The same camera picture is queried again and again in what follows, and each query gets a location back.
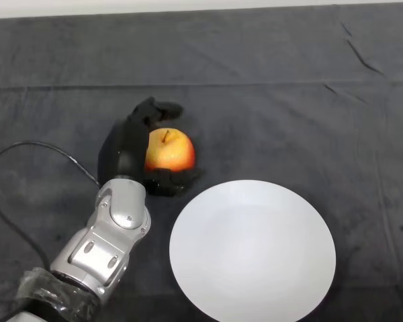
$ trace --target robotic arm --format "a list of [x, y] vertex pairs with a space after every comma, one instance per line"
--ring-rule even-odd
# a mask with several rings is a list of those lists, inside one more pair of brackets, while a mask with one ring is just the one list
[[128, 267], [130, 252], [149, 232], [146, 192], [173, 196], [196, 176], [190, 170], [144, 172], [150, 130], [182, 111], [174, 103], [149, 98], [113, 127], [99, 153], [101, 188], [94, 213], [49, 272], [35, 269], [24, 279], [18, 296], [29, 301], [13, 322], [89, 321], [106, 304]]

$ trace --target red apple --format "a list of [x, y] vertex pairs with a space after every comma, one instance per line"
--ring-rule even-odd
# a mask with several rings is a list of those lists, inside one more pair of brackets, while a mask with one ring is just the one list
[[145, 167], [182, 171], [195, 164], [195, 150], [189, 137], [178, 129], [156, 129], [149, 135]]

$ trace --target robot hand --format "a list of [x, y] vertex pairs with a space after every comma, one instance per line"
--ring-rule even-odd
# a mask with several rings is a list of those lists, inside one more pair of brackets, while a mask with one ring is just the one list
[[[66, 315], [58, 312], [61, 309], [52, 301], [40, 299], [38, 292], [26, 293], [35, 294], [27, 297], [36, 300], [28, 312], [46, 321], [76, 321], [71, 318], [75, 316], [78, 321], [88, 321], [95, 307], [107, 302], [128, 267], [132, 248], [150, 229], [146, 191], [173, 196], [198, 175], [196, 170], [144, 171], [150, 130], [162, 120], [179, 117], [182, 111], [180, 105], [149, 98], [125, 120], [115, 124], [99, 153], [97, 176], [101, 188], [95, 199], [95, 210], [87, 226], [71, 238], [51, 264], [52, 275], [47, 280], [53, 278], [55, 283], [49, 280], [42, 285], [45, 294], [55, 295], [54, 302], [66, 303], [61, 305]], [[60, 283], [60, 292], [55, 292]], [[55, 289], [48, 290], [49, 285]], [[86, 297], [89, 309], [81, 310], [81, 303], [75, 303], [72, 308], [72, 303], [65, 299], [71, 299], [66, 292], [76, 294], [79, 290], [90, 294]]]

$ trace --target gray fabric surface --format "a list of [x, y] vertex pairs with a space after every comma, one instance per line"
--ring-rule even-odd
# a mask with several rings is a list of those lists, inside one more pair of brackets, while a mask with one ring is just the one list
[[[152, 229], [99, 321], [210, 321], [169, 264], [180, 210], [236, 179], [281, 184], [327, 222], [337, 275], [304, 321], [403, 322], [403, 4], [0, 20], [0, 148], [51, 142], [95, 172], [113, 122], [146, 98], [186, 107], [204, 176], [148, 198]], [[0, 204], [53, 259], [96, 188], [41, 148], [0, 161]], [[40, 265], [0, 222], [0, 315]]]

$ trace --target black cable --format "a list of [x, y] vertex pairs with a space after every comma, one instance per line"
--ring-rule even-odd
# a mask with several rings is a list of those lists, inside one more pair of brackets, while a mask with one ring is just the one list
[[[100, 186], [98, 183], [97, 179], [86, 169], [84, 168], [75, 158], [73, 158], [69, 153], [65, 152], [64, 150], [61, 150], [60, 148], [53, 146], [52, 144], [48, 144], [45, 142], [40, 142], [40, 141], [21, 141], [21, 142], [16, 142], [6, 148], [3, 148], [0, 150], [0, 156], [5, 153], [6, 151], [9, 151], [12, 148], [16, 148], [17, 146], [42, 146], [44, 148], [48, 148], [50, 150], [54, 150], [55, 152], [58, 152], [59, 154], [65, 156], [68, 158], [83, 174], [88, 176], [88, 178], [93, 181], [97, 186]], [[43, 267], [46, 270], [50, 269], [50, 262], [48, 259], [48, 256], [44, 252], [44, 250], [26, 233], [24, 233], [14, 222], [12, 222], [5, 214], [0, 210], [0, 219], [14, 232], [16, 232], [27, 244], [31, 246], [31, 248], [39, 255]], [[20, 313], [24, 307], [27, 305], [27, 301], [23, 301], [18, 307], [16, 307], [14, 310], [6, 314], [4, 317], [0, 318], [0, 322], [6, 322], [10, 320], [12, 317]]]

